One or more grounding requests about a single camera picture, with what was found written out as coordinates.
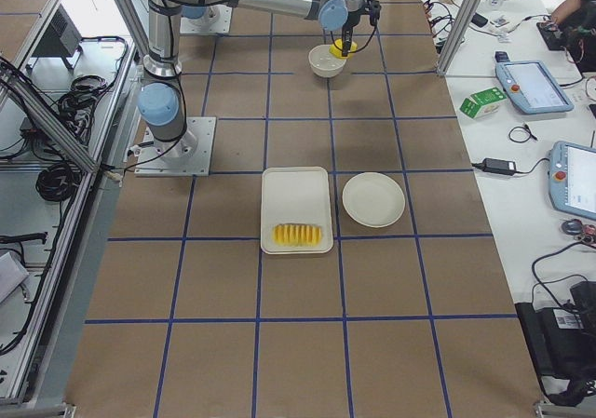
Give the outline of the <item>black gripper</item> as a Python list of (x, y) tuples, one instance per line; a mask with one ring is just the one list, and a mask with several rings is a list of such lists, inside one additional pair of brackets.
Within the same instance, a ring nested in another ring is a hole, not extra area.
[(354, 28), (359, 24), (360, 17), (365, 10), (365, 0), (345, 0), (347, 19), (342, 27), (341, 57), (347, 58), (351, 53), (352, 35)]

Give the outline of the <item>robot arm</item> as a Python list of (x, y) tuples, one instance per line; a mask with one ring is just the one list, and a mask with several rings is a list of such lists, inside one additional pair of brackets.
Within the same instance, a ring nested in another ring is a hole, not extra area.
[(376, 0), (148, 0), (148, 51), (143, 57), (145, 81), (137, 102), (149, 127), (158, 157), (170, 162), (188, 159), (197, 148), (189, 129), (180, 75), (180, 27), (184, 7), (244, 7), (305, 20), (315, 20), (327, 32), (341, 34), (340, 55), (355, 52), (354, 28), (361, 17), (378, 22)]

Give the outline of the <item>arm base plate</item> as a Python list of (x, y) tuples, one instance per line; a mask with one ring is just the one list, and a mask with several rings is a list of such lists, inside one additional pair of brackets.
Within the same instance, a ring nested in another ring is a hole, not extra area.
[(178, 142), (156, 141), (149, 127), (143, 140), (151, 142), (135, 155), (141, 163), (133, 170), (142, 177), (208, 176), (216, 129), (215, 117), (188, 117)]
[(212, 7), (183, 6), (181, 35), (228, 34), (231, 27), (232, 8), (225, 5)]

